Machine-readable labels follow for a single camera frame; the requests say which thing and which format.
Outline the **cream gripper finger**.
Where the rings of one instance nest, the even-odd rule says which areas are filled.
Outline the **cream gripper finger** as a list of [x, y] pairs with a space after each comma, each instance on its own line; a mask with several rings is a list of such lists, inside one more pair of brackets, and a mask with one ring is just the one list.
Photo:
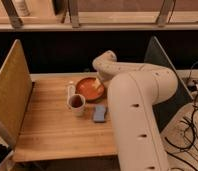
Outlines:
[[94, 87], [96, 89], [98, 89], [101, 85], [102, 85], [102, 82], [100, 81], [100, 79], [99, 78], [96, 78], [96, 80], [94, 82]]

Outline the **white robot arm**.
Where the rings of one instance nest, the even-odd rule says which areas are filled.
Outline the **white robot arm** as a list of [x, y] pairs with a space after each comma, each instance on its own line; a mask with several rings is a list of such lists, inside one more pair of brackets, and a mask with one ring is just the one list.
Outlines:
[[175, 73], [148, 63], [119, 62], [112, 51], [93, 60], [108, 83], [107, 102], [121, 171], [170, 171], [153, 112], [178, 87]]

